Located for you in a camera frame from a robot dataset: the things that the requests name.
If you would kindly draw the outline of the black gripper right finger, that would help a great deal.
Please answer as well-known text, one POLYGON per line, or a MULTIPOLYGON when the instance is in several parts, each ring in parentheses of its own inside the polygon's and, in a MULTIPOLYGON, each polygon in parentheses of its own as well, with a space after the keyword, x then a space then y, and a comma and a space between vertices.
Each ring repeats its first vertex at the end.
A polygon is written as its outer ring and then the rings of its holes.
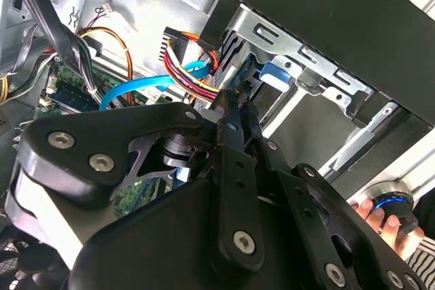
MULTIPOLYGON (((425 289, 426 285, 345 199, 310 165, 290 167, 278 146, 261 135, 254 104, 243 106, 246 147, 259 170, 261 196, 270 196, 290 219, 287 235, 296 237, 293 258, 303 289, 425 289)), ((408 198, 398 191, 370 197, 396 215, 399 235, 417 227, 408 198)))

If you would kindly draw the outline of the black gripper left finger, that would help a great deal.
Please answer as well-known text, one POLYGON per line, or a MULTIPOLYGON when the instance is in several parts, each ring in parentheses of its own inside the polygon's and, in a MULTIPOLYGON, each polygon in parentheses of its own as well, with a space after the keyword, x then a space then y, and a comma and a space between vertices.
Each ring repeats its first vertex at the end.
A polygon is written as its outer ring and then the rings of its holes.
POLYGON ((244 104, 224 90, 211 106, 216 122, 183 103, 32 122, 21 136, 13 182, 17 203, 31 215, 22 230, 43 235, 73 269, 86 243, 121 219, 114 202, 122 187, 178 167, 192 170, 188 182, 204 179, 222 145, 246 153, 244 104))

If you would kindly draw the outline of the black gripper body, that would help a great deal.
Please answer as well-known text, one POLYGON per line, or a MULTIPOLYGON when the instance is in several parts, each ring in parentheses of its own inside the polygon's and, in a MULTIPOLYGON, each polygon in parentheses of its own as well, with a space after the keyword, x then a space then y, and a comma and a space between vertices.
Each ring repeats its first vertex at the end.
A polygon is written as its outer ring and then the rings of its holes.
POLYGON ((341 289, 343 264, 304 181, 255 140, 94 235, 71 289, 341 289))

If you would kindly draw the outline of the person's hand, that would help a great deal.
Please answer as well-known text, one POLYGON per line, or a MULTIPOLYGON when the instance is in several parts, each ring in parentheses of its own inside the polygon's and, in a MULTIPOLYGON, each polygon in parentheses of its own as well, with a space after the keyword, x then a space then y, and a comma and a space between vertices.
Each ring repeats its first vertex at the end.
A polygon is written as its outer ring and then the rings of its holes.
POLYGON ((425 237, 420 227, 400 236, 399 218, 396 215, 390 215, 384 220, 385 211, 382 208, 373 209, 372 200, 365 199, 360 204, 352 204, 351 207, 404 261, 417 250, 425 237))

